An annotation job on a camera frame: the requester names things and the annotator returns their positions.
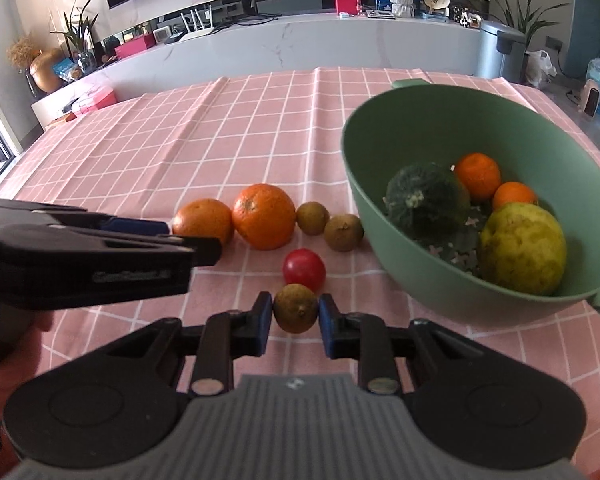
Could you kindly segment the orange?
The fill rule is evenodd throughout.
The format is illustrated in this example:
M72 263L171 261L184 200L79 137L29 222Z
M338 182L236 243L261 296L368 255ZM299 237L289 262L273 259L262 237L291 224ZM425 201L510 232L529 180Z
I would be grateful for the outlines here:
M492 210L496 211L498 208L511 203L536 205L539 201L538 196L527 185L515 181L504 182L492 197Z
M194 200L178 210L172 232L177 236L215 237L225 246L234 236L232 212L214 198Z
M255 250L275 250L289 244L296 227L296 207L281 188L249 185L238 194L232 220L237 233Z
M490 200L502 184L501 169L488 155L469 153L454 166L454 174L467 188L470 199L475 204Z

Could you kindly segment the brown kiwi fruit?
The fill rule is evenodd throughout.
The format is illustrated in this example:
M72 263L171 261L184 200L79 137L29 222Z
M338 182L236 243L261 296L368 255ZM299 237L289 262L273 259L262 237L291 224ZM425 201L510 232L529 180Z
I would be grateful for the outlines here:
M317 320L317 296L306 286L288 284L275 295L273 314L282 330L290 334L302 334Z
M337 214L324 229L325 242L336 252L350 252L361 244L363 237L361 220L355 214Z
M330 214L321 203L306 202L297 209L296 219L299 229L304 234L317 236L324 233Z

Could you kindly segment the red tomato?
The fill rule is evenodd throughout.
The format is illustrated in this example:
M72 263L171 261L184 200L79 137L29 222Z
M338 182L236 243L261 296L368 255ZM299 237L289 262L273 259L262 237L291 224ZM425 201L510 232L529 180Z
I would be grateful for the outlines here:
M302 285L312 292L318 292L326 281L326 266L312 250L296 249L286 255L283 277L287 285Z

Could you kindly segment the pink storage box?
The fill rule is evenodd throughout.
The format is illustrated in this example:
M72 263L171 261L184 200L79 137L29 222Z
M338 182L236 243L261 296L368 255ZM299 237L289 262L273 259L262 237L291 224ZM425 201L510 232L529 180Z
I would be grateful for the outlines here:
M71 113L82 116L94 110L117 104L114 89L109 86L96 86L80 94L71 104Z

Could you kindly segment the dark green cucumber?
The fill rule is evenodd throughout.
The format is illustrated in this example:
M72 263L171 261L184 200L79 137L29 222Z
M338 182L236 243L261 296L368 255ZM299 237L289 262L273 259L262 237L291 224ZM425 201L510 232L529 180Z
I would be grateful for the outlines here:
M419 162L404 166L389 180L384 205L397 229L415 240L434 242L464 226L470 197L451 169Z

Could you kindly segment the yellow green pear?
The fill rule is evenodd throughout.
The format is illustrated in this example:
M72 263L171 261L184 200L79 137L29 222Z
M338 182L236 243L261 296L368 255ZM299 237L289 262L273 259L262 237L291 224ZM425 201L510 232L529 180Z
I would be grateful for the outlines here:
M547 210L509 203L492 212L479 234L480 278L535 296L556 292L567 264L562 227Z

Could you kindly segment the copper round vase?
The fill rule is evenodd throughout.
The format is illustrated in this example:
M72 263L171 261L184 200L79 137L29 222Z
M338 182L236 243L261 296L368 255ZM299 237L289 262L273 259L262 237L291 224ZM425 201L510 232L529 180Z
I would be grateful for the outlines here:
M61 88L63 81L55 72L54 66L65 58L64 52L59 48L41 51L32 61L29 73L33 77L38 88L46 94L51 94Z

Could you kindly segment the left potted plant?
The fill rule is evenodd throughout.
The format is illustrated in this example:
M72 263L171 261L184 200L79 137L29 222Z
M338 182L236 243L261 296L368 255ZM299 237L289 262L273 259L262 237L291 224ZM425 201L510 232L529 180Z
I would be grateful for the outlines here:
M86 0L79 8L73 4L69 12L62 12L65 29L58 32L53 30L54 35L64 37L70 53L76 54L78 64L83 75L89 75L96 70L97 62L93 53L93 29L99 14L87 13L88 6L93 0Z

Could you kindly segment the white wifi router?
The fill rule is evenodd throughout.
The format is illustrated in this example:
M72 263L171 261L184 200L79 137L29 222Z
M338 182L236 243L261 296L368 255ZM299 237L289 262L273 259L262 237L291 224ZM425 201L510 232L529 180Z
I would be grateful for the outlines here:
M187 14L181 12L181 20L185 26L182 41L208 36L214 31L212 6L191 8Z

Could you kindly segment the green plastic bowl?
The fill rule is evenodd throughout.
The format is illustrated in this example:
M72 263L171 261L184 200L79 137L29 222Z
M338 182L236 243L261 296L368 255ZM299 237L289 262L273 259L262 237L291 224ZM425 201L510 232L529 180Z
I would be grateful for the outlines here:
M341 154L375 255L425 307L494 327L600 314L600 166L524 101L401 80L350 115Z

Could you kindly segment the red box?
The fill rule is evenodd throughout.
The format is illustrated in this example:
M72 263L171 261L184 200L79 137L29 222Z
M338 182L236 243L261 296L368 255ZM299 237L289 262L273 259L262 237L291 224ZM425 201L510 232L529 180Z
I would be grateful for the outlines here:
M358 0L335 0L335 8L338 14L358 15Z

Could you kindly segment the white plastic bag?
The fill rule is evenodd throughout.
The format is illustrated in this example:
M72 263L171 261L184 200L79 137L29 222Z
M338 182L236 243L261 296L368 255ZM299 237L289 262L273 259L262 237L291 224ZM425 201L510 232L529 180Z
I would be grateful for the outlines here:
M528 51L527 66L524 76L526 83L534 88L541 88L557 75L556 67L550 54L545 50Z

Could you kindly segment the grey metal trash bin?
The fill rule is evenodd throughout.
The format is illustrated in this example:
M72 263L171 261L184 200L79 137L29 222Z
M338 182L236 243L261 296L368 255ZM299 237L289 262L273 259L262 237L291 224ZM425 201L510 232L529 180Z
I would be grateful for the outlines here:
M480 78L505 78L518 84L524 70L526 36L518 29L498 22L483 21L475 75Z

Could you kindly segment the pink small heater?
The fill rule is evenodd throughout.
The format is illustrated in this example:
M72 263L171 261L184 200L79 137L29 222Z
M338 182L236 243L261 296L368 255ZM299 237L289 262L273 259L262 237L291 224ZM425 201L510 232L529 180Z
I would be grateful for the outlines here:
M599 105L600 86L594 79L588 78L581 90L579 112L588 117L594 117Z

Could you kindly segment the potted long-leaf plant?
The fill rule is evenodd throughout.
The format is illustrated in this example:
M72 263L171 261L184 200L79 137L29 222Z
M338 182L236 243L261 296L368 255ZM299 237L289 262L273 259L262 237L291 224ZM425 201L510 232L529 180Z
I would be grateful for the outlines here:
M558 21L549 20L546 14L569 6L568 2L555 3L551 6L536 6L534 0L490 1L502 14L500 22L524 35L527 48L530 47L533 37L539 30L558 24Z

